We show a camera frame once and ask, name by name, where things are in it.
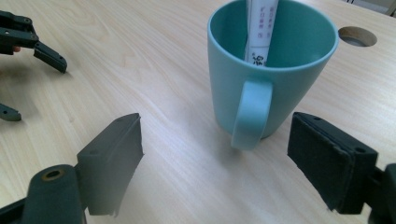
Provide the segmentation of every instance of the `light wood surface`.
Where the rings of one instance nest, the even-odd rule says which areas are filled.
[[[339,48],[296,111],[313,114],[396,162],[396,20],[336,0],[301,0],[338,28],[377,37]],[[77,163],[113,119],[140,113],[145,157],[118,217],[88,223],[367,223],[340,216],[287,156],[291,116],[253,151],[230,148],[211,102],[206,23],[226,0],[2,0],[31,18],[62,54],[62,75],[23,49],[0,55],[0,102],[20,122],[0,120],[0,207],[25,197],[30,178]]]

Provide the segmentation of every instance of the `mug handle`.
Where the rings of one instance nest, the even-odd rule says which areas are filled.
[[[260,142],[270,112],[272,92],[272,83],[245,82],[233,126],[232,147],[249,150]]]

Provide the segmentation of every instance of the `teal mug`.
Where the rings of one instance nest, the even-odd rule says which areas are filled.
[[[276,131],[338,46],[331,20],[292,0],[279,0],[266,67],[243,60],[247,33],[244,0],[219,8],[207,25],[215,116],[239,149],[253,149]]]

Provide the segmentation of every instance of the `mug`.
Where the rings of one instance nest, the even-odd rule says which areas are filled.
[[[245,62],[245,0],[215,11],[207,25],[210,84],[216,120],[232,147],[253,149],[303,99],[338,46],[331,20],[316,9],[279,0],[266,67]]]

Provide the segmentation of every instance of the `table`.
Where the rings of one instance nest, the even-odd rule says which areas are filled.
[[[377,37],[339,48],[296,107],[326,119],[396,162],[396,20],[337,0],[301,0],[338,28]],[[112,120],[138,112],[145,157],[118,217],[88,223],[366,223],[327,209],[287,156],[291,115],[253,151],[230,148],[215,122],[206,23],[227,0],[3,0],[33,20],[62,54],[62,75],[23,49],[0,56],[0,102],[22,121],[0,120],[0,207],[25,197],[30,178],[77,153]]]

